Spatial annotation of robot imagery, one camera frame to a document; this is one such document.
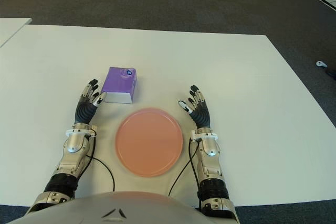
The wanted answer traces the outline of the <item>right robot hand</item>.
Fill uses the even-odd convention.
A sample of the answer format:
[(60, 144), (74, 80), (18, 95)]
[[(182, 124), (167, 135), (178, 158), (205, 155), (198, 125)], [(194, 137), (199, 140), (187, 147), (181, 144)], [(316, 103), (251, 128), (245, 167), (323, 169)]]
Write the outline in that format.
[(201, 90), (196, 85), (192, 85), (190, 95), (192, 96), (188, 99), (190, 106), (181, 100), (178, 102), (179, 106), (191, 117), (197, 129), (210, 128), (211, 117)]

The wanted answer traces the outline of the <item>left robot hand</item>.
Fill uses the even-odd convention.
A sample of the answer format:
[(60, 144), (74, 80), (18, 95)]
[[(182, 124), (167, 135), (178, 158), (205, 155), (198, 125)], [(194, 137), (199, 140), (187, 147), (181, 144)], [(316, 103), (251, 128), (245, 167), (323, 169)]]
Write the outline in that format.
[(98, 80), (92, 79), (82, 91), (75, 110), (74, 124), (90, 124), (97, 108), (106, 97), (105, 92), (96, 92), (98, 89)]

